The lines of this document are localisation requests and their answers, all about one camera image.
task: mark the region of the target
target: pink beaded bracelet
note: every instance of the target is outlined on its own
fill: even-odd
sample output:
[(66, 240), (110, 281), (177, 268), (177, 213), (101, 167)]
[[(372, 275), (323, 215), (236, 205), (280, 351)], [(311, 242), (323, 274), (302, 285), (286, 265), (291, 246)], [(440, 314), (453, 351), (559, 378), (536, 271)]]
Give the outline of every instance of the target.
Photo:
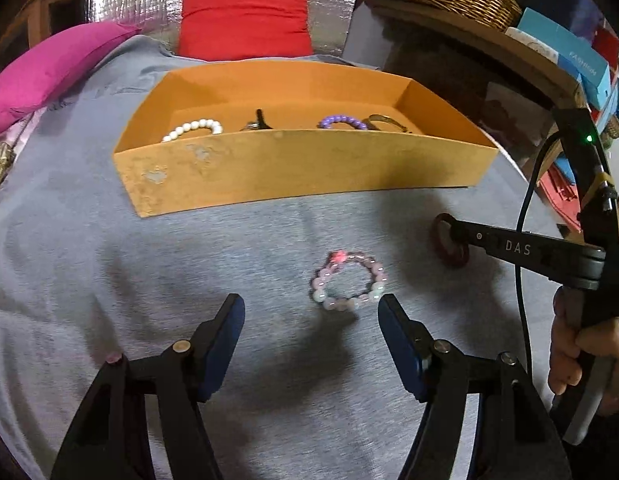
[[(371, 288), (359, 296), (353, 298), (330, 298), (325, 293), (325, 287), (327, 282), (331, 279), (333, 274), (339, 272), (344, 264), (361, 264), (369, 269), (373, 277)], [(364, 253), (357, 251), (355, 253), (349, 253), (347, 251), (334, 251), (329, 254), (327, 264), (320, 270), (318, 275), (312, 282), (312, 298), (317, 303), (321, 303), (325, 310), (356, 310), (358, 307), (365, 306), (370, 301), (377, 302), (383, 292), (385, 291), (385, 284), (387, 283), (387, 274), (382, 264), (377, 262), (373, 256), (366, 256)]]

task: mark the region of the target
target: pillow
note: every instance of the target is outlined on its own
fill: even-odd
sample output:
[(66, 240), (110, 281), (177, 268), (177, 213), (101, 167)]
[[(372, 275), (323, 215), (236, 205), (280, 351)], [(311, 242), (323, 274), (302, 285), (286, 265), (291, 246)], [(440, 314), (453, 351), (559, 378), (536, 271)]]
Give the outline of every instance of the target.
[(307, 0), (182, 0), (178, 54), (205, 61), (310, 56)]
[(138, 27), (85, 23), (63, 30), (14, 60), (0, 73), (0, 133), (59, 97)]

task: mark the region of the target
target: black cable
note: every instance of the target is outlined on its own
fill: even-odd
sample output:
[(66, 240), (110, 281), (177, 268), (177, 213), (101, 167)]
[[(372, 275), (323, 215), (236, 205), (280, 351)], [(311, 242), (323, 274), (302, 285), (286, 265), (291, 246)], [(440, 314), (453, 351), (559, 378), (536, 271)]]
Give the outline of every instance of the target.
[[(534, 169), (531, 171), (531, 177), (529, 178), (529, 186), (521, 206), (521, 212), (518, 214), (518, 223), (516, 224), (516, 232), (523, 232), (523, 224), (525, 223), (525, 216), (529, 209), (529, 203), (531, 197), (534, 195), (534, 189), (536, 189), (536, 183), (539, 179), (539, 173), (541, 172), (541, 164), (547, 155), (547, 152), (551, 147), (560, 139), (560, 132), (550, 135), (539, 150), (539, 154), (536, 157), (534, 163)], [(521, 266), (514, 266), (514, 273), (516, 279), (516, 299), (518, 300), (518, 312), (521, 315), (521, 325), (523, 327), (523, 341), (525, 342), (525, 360), (527, 362), (527, 374), (529, 379), (533, 379), (531, 375), (531, 341), (529, 340), (529, 327), (527, 325), (527, 315), (525, 314), (525, 304), (523, 303), (523, 282), (521, 280)]]

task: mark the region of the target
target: gold bangle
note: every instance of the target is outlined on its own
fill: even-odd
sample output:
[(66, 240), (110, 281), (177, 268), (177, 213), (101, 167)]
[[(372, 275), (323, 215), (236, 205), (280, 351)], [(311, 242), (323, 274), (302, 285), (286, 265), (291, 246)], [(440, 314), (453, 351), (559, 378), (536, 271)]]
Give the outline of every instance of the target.
[(409, 128), (403, 126), (403, 124), (399, 123), (397, 120), (392, 119), (389, 116), (379, 115), (379, 114), (372, 114), (367, 119), (363, 120), (363, 123), (367, 126), (368, 130), (376, 130), (376, 131), (380, 130), (378, 126), (376, 126), (375, 124), (372, 124), (372, 121), (377, 122), (377, 123), (387, 123), (387, 124), (393, 124), (394, 126), (398, 126), (398, 128), (400, 128), (400, 131), (403, 132), (404, 134), (409, 132)]

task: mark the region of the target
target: hand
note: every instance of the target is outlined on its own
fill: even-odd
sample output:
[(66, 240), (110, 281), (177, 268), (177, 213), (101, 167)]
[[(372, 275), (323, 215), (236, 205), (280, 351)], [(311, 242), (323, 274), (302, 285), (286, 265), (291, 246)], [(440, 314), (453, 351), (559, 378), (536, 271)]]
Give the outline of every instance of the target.
[(619, 318), (578, 332), (567, 325), (565, 301), (560, 287), (554, 295), (555, 317), (551, 328), (547, 384), (557, 395), (562, 395), (568, 384), (576, 386), (583, 375), (576, 361), (581, 350), (595, 356), (614, 356), (617, 359), (614, 372), (598, 411), (600, 415), (611, 415), (619, 410)]

